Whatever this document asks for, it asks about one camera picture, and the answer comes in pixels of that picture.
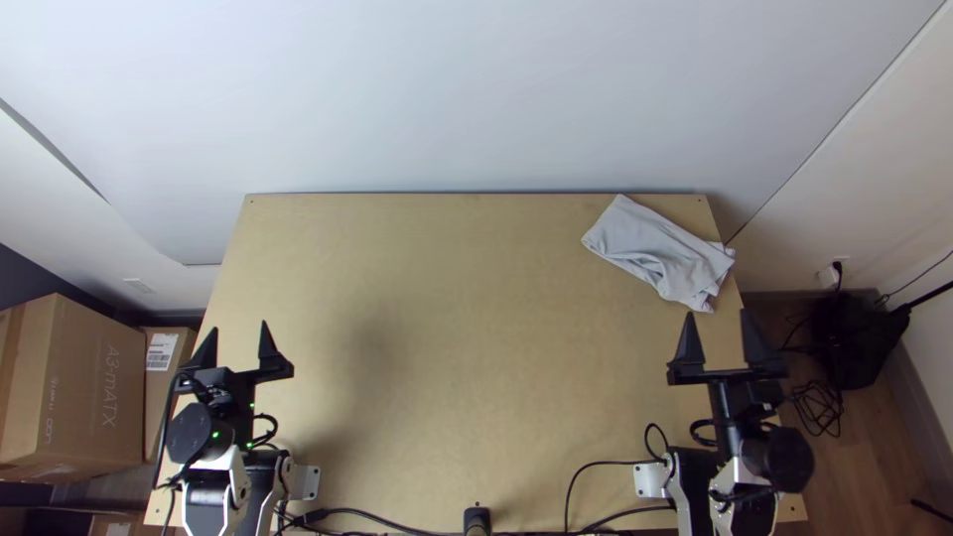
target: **folded cloth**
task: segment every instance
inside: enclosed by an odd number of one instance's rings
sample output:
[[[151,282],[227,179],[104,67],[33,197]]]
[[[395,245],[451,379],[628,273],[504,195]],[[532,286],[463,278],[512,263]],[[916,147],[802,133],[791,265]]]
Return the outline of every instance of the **folded cloth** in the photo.
[[[735,250],[707,242],[626,196],[616,196],[583,244],[648,283],[664,300],[699,313],[714,313]]]

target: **power outlet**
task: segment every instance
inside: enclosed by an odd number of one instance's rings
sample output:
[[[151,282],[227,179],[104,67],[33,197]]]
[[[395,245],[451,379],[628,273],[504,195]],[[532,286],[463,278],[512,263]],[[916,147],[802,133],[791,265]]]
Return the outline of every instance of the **power outlet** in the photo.
[[[838,255],[831,259],[831,263],[814,273],[814,281],[818,288],[824,290],[836,289],[837,285],[844,277],[847,268],[847,261],[851,257],[847,255]],[[841,263],[841,270],[834,267],[835,262]]]

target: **wooden table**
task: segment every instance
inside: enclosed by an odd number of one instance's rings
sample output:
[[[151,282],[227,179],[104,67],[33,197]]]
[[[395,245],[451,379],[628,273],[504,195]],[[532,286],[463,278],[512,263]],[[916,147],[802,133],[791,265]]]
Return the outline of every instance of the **wooden table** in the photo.
[[[720,239],[702,196],[632,197]],[[253,368],[265,319],[294,362],[295,377],[261,385],[256,401],[279,419],[279,445],[324,471],[319,499],[292,510],[349,506],[459,532],[479,501],[495,530],[561,531],[579,466],[648,458],[649,422],[694,445],[706,389],[665,381],[686,308],[580,242],[612,198],[249,196],[200,338],[218,326],[219,364]],[[744,364],[741,306],[730,277],[717,312],[697,316],[710,368]],[[153,493],[147,522],[161,524],[168,502]],[[589,469],[571,528],[647,504],[631,469]],[[799,496],[779,518],[806,518]],[[352,516],[323,524],[388,530]],[[612,523],[674,526],[664,511]]]

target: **wall outlet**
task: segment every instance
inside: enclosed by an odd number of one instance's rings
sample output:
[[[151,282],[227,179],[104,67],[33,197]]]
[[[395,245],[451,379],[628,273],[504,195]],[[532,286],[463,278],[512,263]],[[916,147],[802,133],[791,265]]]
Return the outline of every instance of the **wall outlet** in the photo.
[[[828,264],[824,268],[821,268],[814,274],[814,280],[817,282],[818,288],[827,290],[837,288],[837,284],[841,282],[841,274],[838,273],[837,269],[834,268],[834,262],[840,261],[841,269],[844,269],[844,261],[841,259],[834,259],[831,261],[831,264]]]

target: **cardboard box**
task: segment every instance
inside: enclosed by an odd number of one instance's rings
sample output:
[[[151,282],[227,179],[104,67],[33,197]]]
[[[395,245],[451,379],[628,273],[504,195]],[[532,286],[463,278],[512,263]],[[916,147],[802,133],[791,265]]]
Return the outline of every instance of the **cardboard box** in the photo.
[[[198,334],[189,328],[143,328],[142,331],[146,334],[147,343],[143,458],[153,463],[159,450],[162,412],[169,386],[179,366],[192,357]],[[173,410],[175,407],[176,399],[173,398]]]
[[[143,525],[142,514],[96,514],[89,523],[88,536],[158,536],[162,527]]]
[[[0,312],[0,478],[142,463],[145,336],[59,294]]]

